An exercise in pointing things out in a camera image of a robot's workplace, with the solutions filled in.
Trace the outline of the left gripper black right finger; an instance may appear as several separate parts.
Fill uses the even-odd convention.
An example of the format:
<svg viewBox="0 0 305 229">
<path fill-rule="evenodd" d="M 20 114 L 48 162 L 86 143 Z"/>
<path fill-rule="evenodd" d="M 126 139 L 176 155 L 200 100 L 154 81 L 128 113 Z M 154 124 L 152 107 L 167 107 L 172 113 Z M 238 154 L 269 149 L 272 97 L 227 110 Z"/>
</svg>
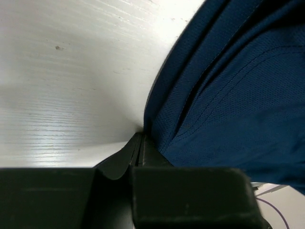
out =
<svg viewBox="0 0 305 229">
<path fill-rule="evenodd" d="M 138 229 L 264 229 L 249 178 L 229 167 L 174 167 L 143 136 L 131 167 Z"/>
</svg>

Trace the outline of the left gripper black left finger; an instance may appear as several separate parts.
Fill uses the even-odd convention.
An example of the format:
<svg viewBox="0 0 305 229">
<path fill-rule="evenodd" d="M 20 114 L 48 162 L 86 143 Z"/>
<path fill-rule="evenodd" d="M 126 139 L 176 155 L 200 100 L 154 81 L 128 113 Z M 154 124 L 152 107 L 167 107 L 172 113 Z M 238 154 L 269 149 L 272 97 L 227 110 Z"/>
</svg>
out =
<svg viewBox="0 0 305 229">
<path fill-rule="evenodd" d="M 133 228 L 128 170 L 140 144 L 136 133 L 93 167 L 1 169 L 1 228 Z"/>
</svg>

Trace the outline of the navy blue shorts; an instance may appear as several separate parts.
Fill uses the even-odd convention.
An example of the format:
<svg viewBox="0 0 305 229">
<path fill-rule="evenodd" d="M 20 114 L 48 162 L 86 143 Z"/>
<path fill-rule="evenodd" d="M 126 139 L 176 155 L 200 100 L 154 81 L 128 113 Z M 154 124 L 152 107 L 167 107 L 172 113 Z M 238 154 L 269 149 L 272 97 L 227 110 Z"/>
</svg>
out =
<svg viewBox="0 0 305 229">
<path fill-rule="evenodd" d="M 304 193 L 304 1 L 206 0 L 159 72 L 144 131 L 174 166 Z"/>
</svg>

